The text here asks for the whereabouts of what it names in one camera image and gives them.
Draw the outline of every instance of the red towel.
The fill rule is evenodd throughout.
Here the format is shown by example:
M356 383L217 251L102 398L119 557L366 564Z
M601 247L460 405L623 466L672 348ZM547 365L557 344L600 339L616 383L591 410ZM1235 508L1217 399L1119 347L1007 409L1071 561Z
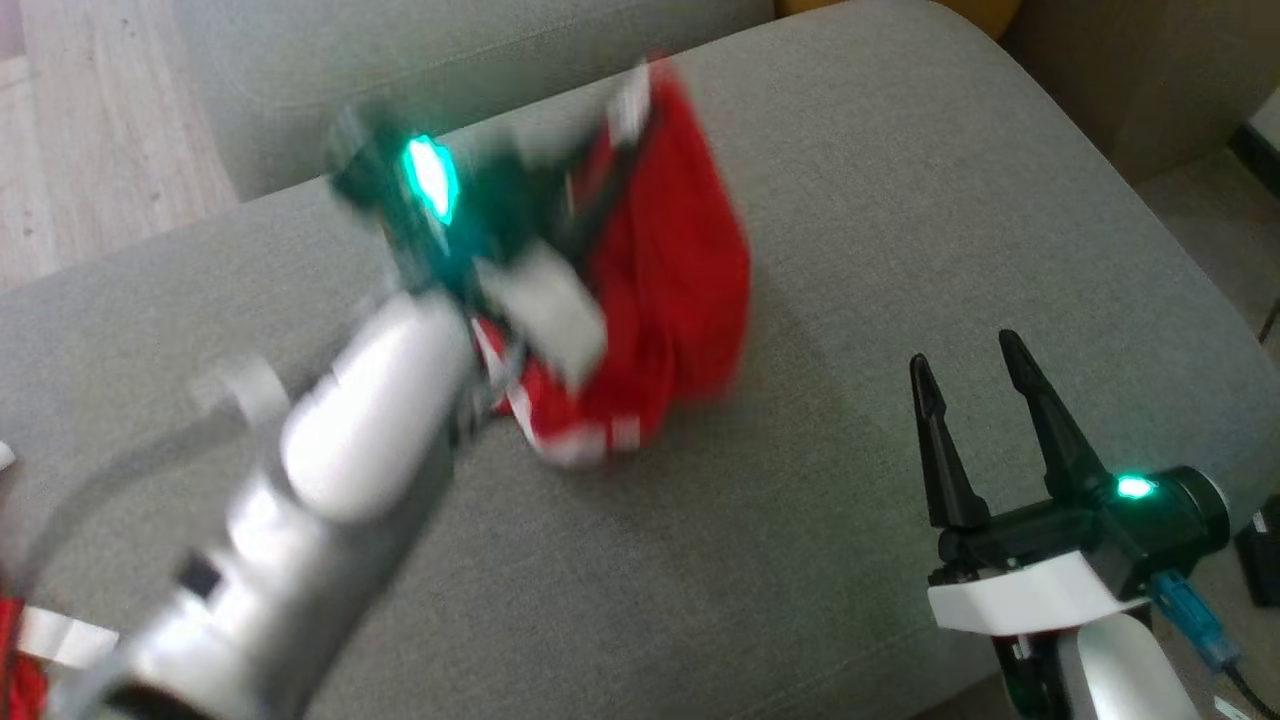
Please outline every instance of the red towel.
M20 621L22 609L20 601L0 600L0 638L8 639L12 623ZM6 669L8 665L0 667L0 674ZM49 680L40 664L19 652L13 664L13 678L9 680L9 697L4 698L4 702L9 703L10 720L40 720L47 693Z
M750 256L710 150L667 63L636 78L626 92L649 92L640 106L653 108L653 127L586 278L605 316L605 356L576 397L536 360L508 393L530 442L558 465L637 448L673 402L723 395L742 348ZM611 133L618 122L611 115ZM611 155L602 138L575 178L576 195L589 195ZM500 338L485 325L477 337L497 369Z

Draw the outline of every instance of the white strip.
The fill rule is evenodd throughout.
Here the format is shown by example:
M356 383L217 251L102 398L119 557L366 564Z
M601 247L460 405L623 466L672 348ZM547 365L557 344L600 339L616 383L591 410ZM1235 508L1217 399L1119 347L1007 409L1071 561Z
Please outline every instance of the white strip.
M1213 696L1213 710L1217 710L1224 717L1229 717L1230 720L1253 720L1217 696Z
M928 594L940 628L993 637L1078 628L1147 602L1117 601L1080 551Z
M41 660L83 669L106 655L119 639L119 633L106 628L42 607L27 607L22 611L18 650Z

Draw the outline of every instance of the couch cushion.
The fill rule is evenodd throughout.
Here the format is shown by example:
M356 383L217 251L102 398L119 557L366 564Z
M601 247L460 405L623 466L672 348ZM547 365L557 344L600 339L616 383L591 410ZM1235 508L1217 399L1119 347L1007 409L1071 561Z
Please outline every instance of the couch cushion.
M179 0L237 192L321 172L343 102L439 133L773 18L769 0Z
M1236 525L1275 487L1280 378L1248 328L966 22L859 0L677 64L755 255L736 395L590 474L492 427L312 716L893 720L954 694L995 661L929 615L908 360L929 354L992 509L1042 498L1005 327L1111 466L1194 464ZM448 140L562 132L611 86ZM0 437L23 457L3 527L29 537L108 454L189 421L219 355L296 368L384 259L316 181L0 297ZM247 461L230 445L105 503L45 601L138 623Z

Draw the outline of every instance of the gray couch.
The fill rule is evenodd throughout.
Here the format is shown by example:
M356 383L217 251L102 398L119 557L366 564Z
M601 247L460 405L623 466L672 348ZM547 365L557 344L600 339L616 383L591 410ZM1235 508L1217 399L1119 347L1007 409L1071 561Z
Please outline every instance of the gray couch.
M241 5L221 31L256 32ZM931 619L936 532L906 364L933 360L993 510L1037 500L1043 466L1000 360L1005 327L1105 462L1197 465L1230 493L1236 525L1275 487L1276 370L1102 156L965 20L923 0L858 0L676 64L754 252L736 393L585 475L492 427L315 717L892 720L952 696L995 661ZM465 152L508 128L554 135L612 86L445 141ZM253 110L211 111L216 126ZM229 150L241 132L265 154L279 131L219 129ZM311 172L280 152L256 170L247 150L229 158L239 187ZM311 179L0 296L0 437L23 457L0 550L20 548L105 455L191 421L187 382L214 359L256 348L298 369L379 281L383 252ZM105 503L50 569L45 601L137 624L248 460L232 443Z

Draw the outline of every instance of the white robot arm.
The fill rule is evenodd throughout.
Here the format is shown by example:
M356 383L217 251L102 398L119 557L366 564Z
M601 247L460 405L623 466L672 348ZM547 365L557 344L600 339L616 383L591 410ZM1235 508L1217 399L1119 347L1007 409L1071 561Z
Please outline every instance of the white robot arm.
M55 688L50 716L301 716L448 487L485 387L472 347L445 293L387 302L306 397L259 423L224 533L146 626Z

